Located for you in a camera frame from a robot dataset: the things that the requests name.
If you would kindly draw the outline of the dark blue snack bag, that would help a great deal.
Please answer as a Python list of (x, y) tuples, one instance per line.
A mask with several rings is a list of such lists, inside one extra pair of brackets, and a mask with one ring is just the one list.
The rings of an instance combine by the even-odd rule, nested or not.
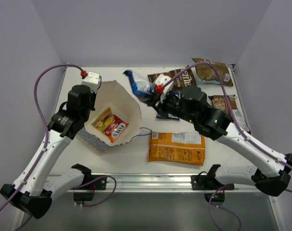
[(179, 121), (180, 120), (178, 117), (173, 116), (171, 114), (167, 114), (167, 115), (157, 114), (156, 115), (156, 119), (160, 119), (160, 120), (173, 120), (173, 121)]

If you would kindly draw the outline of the brown kettle chips bag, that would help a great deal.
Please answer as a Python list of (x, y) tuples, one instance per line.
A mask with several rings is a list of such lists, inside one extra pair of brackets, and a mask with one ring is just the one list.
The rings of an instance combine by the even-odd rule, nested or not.
[[(147, 77), (149, 81), (153, 83), (157, 79), (157, 77), (159, 77), (161, 74), (168, 76), (170, 78), (173, 78), (181, 70), (182, 69), (175, 69), (175, 70), (170, 70), (163, 73), (149, 74), (147, 75)], [(184, 87), (191, 86), (191, 85), (196, 86), (197, 84), (196, 84), (196, 80), (195, 80), (192, 70), (189, 69), (188, 71), (184, 72), (183, 74), (181, 74), (179, 77), (175, 79), (175, 81), (173, 82), (173, 91), (181, 91)]]

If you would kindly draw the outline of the light blue snack bag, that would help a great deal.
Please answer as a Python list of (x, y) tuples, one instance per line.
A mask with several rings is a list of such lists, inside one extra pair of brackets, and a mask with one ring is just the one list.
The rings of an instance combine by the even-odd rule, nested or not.
[[(215, 62), (203, 58), (192, 58), (192, 60), (195, 63), (200, 63), (200, 62), (206, 62), (211, 64), (212, 66), (215, 67), (217, 70), (220, 79), (222, 80), (222, 83), (224, 86), (232, 87), (233, 82), (232, 82), (232, 70), (231, 67), (229, 67), (225, 63), (220, 63), (220, 62)], [(209, 65), (203, 64), (195, 67), (195, 71), (197, 74), (198, 79), (201, 82), (207, 82), (210, 84), (220, 84), (219, 78), (217, 77), (215, 71), (213, 68), (211, 68)]]

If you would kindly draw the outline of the blue checkered paper bag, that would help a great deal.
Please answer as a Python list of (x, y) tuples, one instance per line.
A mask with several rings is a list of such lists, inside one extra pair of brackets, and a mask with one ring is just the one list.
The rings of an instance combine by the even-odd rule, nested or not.
[[(139, 103), (115, 80), (102, 83), (97, 92), (95, 108), (77, 135), (77, 139), (94, 154), (103, 154), (111, 148), (127, 144), (137, 137), (147, 137), (151, 133), (149, 128), (141, 126)], [(129, 123), (114, 143), (91, 125), (107, 108), (111, 108), (115, 115)]]

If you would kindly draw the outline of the orange brown snack bag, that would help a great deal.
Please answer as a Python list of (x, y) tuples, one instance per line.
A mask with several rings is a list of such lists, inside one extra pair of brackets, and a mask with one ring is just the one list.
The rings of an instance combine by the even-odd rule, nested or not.
[(150, 162), (167, 161), (203, 166), (205, 138), (198, 132), (152, 132), (148, 160)]

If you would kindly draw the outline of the blue white milk snack pack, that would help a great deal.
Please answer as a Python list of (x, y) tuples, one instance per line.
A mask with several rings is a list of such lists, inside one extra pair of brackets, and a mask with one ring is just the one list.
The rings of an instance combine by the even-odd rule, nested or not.
[(148, 102), (153, 99), (152, 83), (142, 75), (132, 71), (125, 70), (123, 74), (128, 78), (132, 93), (141, 101)]

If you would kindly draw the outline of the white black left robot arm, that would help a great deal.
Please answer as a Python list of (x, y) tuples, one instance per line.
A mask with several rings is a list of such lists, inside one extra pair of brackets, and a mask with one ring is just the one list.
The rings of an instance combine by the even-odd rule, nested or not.
[(52, 202), (66, 191), (79, 187), (88, 188), (92, 183), (91, 170), (75, 164), (55, 181), (46, 182), (61, 153), (88, 121), (93, 111), (97, 86), (75, 85), (68, 93), (67, 101), (47, 126), (39, 149), (23, 173), (12, 184), (4, 184), (0, 194), (14, 207), (36, 219), (43, 217)]

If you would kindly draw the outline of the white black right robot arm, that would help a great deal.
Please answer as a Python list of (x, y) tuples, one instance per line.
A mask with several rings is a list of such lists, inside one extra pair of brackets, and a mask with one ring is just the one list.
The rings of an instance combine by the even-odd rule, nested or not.
[(225, 185), (252, 185), (274, 197), (287, 190), (292, 154), (278, 153), (241, 129), (231, 116), (210, 106), (206, 93), (199, 87), (185, 87), (179, 97), (172, 91), (156, 92), (146, 104), (161, 116), (171, 114), (192, 123), (199, 134), (231, 148), (250, 161), (246, 166), (212, 165), (206, 176), (198, 178), (198, 183), (216, 190)]

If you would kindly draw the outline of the colourful red candy bag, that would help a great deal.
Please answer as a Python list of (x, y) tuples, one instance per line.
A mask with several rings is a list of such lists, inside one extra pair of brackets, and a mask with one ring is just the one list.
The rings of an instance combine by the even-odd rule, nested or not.
[(129, 123), (126, 123), (115, 115), (111, 108), (107, 108), (91, 123), (91, 125), (114, 143), (120, 134), (129, 126)]

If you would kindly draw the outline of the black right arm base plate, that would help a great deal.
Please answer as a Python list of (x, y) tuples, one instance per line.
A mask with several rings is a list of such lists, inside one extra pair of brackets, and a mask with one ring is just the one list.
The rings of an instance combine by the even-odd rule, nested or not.
[(234, 184), (228, 184), (224, 189), (221, 189), (212, 196), (212, 193), (223, 185), (216, 180), (209, 180), (207, 175), (198, 174), (198, 175), (191, 175), (190, 177), (191, 187), (194, 191), (211, 191), (209, 193), (204, 193), (204, 198), (207, 202), (212, 199), (211, 203), (217, 203), (221, 205), (225, 201), (225, 191), (232, 191), (235, 189)]

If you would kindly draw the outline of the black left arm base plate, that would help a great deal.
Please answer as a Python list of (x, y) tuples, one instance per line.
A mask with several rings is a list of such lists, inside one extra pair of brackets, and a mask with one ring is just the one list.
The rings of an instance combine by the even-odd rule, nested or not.
[(102, 191), (106, 188), (107, 177), (103, 177), (103, 175), (92, 175), (87, 176), (87, 179), (82, 182), (82, 185), (91, 182), (97, 178), (99, 180), (89, 184), (87, 186), (78, 188), (73, 193), (73, 200), (77, 204), (84, 204), (85, 202), (90, 202), (94, 198), (95, 191)]

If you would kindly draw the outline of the aluminium mounting rail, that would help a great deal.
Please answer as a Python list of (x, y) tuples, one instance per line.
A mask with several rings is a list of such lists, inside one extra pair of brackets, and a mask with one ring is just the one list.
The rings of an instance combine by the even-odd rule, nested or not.
[(178, 193), (211, 192), (194, 191), (191, 187), (191, 174), (137, 174), (137, 175), (103, 175), (107, 177), (105, 192), (131, 193)]

